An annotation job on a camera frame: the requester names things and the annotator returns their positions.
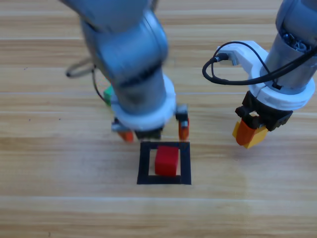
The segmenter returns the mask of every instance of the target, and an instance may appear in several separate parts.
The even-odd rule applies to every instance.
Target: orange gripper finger
[[[256,129],[248,127],[248,125],[243,120],[241,120],[240,126],[237,131],[237,143],[239,145],[245,145],[250,143],[255,133]]]
[[[133,132],[118,132],[118,134],[125,142],[133,142]]]
[[[182,127],[182,123],[178,122],[178,135],[180,140],[187,140],[189,136],[189,119],[186,127]]]

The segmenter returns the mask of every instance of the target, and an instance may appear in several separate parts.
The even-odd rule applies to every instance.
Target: wooden table
[[[165,73],[189,105],[192,185],[136,185],[139,143],[111,133],[78,19],[56,0],[0,0],[0,237],[316,238],[317,97],[246,150],[231,133],[247,87],[201,68],[217,46],[276,35],[281,0],[161,0]],[[217,67],[243,80],[241,68]],[[99,74],[101,87],[107,87]],[[177,124],[164,140],[177,139]]]

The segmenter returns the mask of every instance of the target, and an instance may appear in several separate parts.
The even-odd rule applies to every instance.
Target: white ring
[[[176,93],[174,85],[166,75],[163,75],[163,78],[166,90],[166,100],[155,112],[138,116],[127,113],[119,104],[111,105],[116,118],[118,118],[125,127],[134,131],[154,130],[166,125],[175,115]],[[117,101],[117,96],[113,94],[111,100]]]

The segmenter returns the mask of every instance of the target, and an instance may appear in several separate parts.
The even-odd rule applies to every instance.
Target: gray robot arm
[[[60,1],[79,14],[92,61],[113,87],[112,130],[160,137],[177,106],[174,86],[162,71],[168,42],[154,14],[158,1]]]
[[[213,83],[249,86],[243,106],[236,109],[241,122],[236,124],[233,135],[239,145],[250,148],[260,143],[268,131],[286,124],[293,111],[304,107],[313,96],[316,23],[316,0],[284,0],[276,17],[278,32],[269,53],[253,41],[229,42],[219,47],[204,65],[203,75]],[[221,60],[241,64],[249,80],[229,81],[217,78],[213,72],[210,77],[207,67],[212,65],[213,69],[213,64]]]

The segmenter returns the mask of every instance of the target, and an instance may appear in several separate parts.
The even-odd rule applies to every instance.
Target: cable
[[[93,85],[94,85],[94,89],[96,91],[96,93],[98,94],[98,96],[105,102],[108,103],[104,97],[100,94],[99,90],[98,90],[98,86],[97,86],[97,81],[96,81],[96,74],[95,74],[95,69],[91,70],[91,74],[92,74],[92,80],[93,80]]]
[[[101,93],[98,90],[98,86],[97,86],[97,81],[96,81],[96,68],[97,66],[94,64],[93,67],[86,69],[86,70],[82,70],[78,73],[73,73],[73,71],[77,70],[80,67],[83,67],[89,63],[92,63],[92,60],[90,58],[86,58],[82,61],[80,61],[79,63],[76,63],[74,65],[72,65],[71,67],[68,68],[68,70],[66,71],[66,76],[68,78],[79,78],[79,77],[83,77],[88,73],[92,74],[92,81],[93,81],[93,85],[94,85],[94,89],[97,93],[97,95],[105,102],[107,103],[107,101],[103,98],[103,96],[101,95]]]
[[[260,62],[262,63],[262,65],[264,66],[264,68],[266,69],[266,71],[268,72],[268,74],[258,77],[258,78],[254,78],[254,79],[249,79],[249,80],[243,80],[243,81],[230,81],[227,79],[222,79],[222,78],[218,78],[217,76],[215,76],[214,74],[214,70],[213,70],[213,64],[216,62],[220,62],[222,60],[227,60],[226,58],[229,56],[227,55],[226,57],[224,55],[219,54],[218,52],[226,45],[229,44],[241,44],[244,46],[247,46],[249,49],[251,49],[255,55],[259,58]],[[272,81],[275,80],[277,78],[280,78],[286,74],[288,74],[289,72],[293,71],[294,69],[298,68],[299,66],[301,66],[303,63],[305,63],[306,61],[308,61],[311,57],[313,57],[315,54],[317,53],[317,47],[313,48],[310,52],[305,53],[304,55],[298,57],[297,59],[295,59],[294,61],[286,64],[285,66],[270,72],[267,68],[267,66],[265,65],[265,63],[263,62],[263,60],[261,59],[261,57],[259,56],[259,54],[248,44],[244,43],[244,42],[238,42],[238,41],[232,41],[232,42],[228,42],[224,45],[222,45],[221,47],[219,47],[217,49],[217,51],[214,53],[213,57],[204,65],[203,67],[203,76],[210,82],[215,83],[215,84],[221,84],[221,85],[253,85],[253,84],[259,84],[259,83],[265,83],[268,81]],[[207,68],[211,65],[211,73],[212,73],[212,77],[210,77],[207,74]]]
[[[93,67],[91,68],[88,68],[86,70],[82,70],[82,71],[79,71],[77,73],[75,73],[74,71],[77,70],[78,68],[80,67],[83,67],[89,63],[92,63],[92,60],[91,58],[85,58],[83,59],[82,61],[76,63],[76,64],[73,64],[71,67],[69,67],[66,71],[66,76],[68,78],[79,78],[79,77],[82,77],[82,76],[85,76],[86,74],[90,73],[91,70],[93,68],[96,68],[96,66],[94,65]]]

